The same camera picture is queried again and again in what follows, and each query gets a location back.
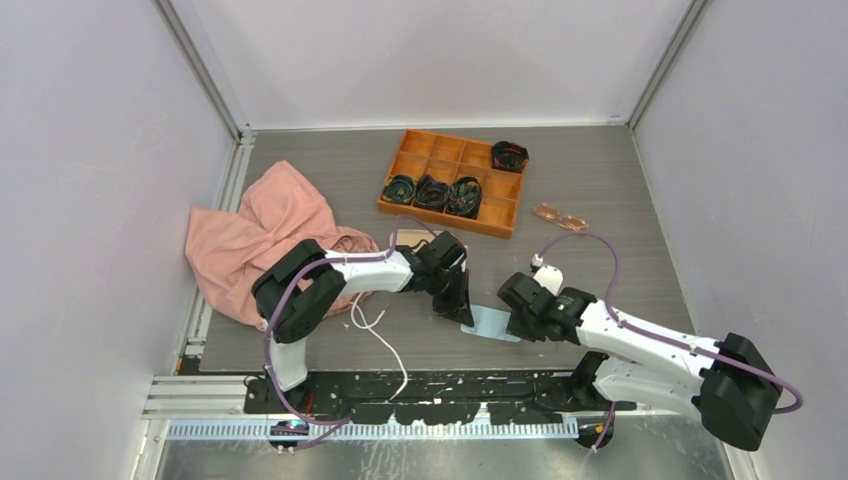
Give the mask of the light blue cleaning cloth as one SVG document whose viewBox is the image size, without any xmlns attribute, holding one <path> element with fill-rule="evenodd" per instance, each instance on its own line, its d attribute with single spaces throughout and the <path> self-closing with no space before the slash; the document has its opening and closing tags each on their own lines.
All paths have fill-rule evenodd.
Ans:
<svg viewBox="0 0 848 480">
<path fill-rule="evenodd" d="M 518 343 L 521 339 L 507 332 L 511 313 L 486 306 L 471 306 L 473 325 L 461 324 L 463 333 L 493 340 Z"/>
</svg>

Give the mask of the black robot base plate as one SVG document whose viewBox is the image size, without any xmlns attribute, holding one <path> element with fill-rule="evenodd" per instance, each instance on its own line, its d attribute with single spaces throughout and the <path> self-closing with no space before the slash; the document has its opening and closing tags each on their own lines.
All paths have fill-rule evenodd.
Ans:
<svg viewBox="0 0 848 480">
<path fill-rule="evenodd" d="M 248 376 L 247 414 L 300 414 L 325 422 L 427 426 L 468 424 L 487 412 L 495 425 L 555 423 L 562 414 L 606 412 L 609 402 L 591 396 L 568 371 L 430 370 L 318 371 L 277 398 L 264 375 Z"/>
</svg>

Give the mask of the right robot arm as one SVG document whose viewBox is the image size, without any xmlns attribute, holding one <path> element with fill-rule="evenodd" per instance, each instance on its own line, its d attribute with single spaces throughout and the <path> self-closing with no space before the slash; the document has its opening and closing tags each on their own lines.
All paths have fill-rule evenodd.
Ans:
<svg viewBox="0 0 848 480">
<path fill-rule="evenodd" d="M 606 401 L 646 404 L 697 420 L 738 449 L 760 448 L 783 389 L 748 338 L 683 334 L 579 289 L 554 294 L 524 273 L 512 275 L 497 295 L 511 310 L 510 334 L 587 348 L 570 385 L 580 408 L 596 410 Z"/>
</svg>

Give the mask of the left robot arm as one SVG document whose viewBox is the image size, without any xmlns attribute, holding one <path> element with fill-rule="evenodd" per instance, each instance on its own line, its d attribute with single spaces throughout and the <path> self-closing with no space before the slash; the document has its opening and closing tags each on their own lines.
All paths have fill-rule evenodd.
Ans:
<svg viewBox="0 0 848 480">
<path fill-rule="evenodd" d="M 465 257 L 465 246 L 449 232 L 421 246 L 394 245 L 374 253 L 325 250 L 313 239 L 298 243 L 251 287 L 257 311 L 268 322 L 270 403 L 284 414 L 305 405 L 306 338 L 341 297 L 425 292 L 437 315 L 473 326 Z"/>
</svg>

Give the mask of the pink glasses case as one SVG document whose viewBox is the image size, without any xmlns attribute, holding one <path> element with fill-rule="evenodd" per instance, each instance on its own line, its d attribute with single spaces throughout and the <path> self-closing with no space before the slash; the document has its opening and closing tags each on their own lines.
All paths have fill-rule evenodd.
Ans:
<svg viewBox="0 0 848 480">
<path fill-rule="evenodd" d="M 421 242 L 429 243 L 434 238 L 435 235 L 426 229 L 399 229 L 396 244 L 414 247 Z"/>
</svg>

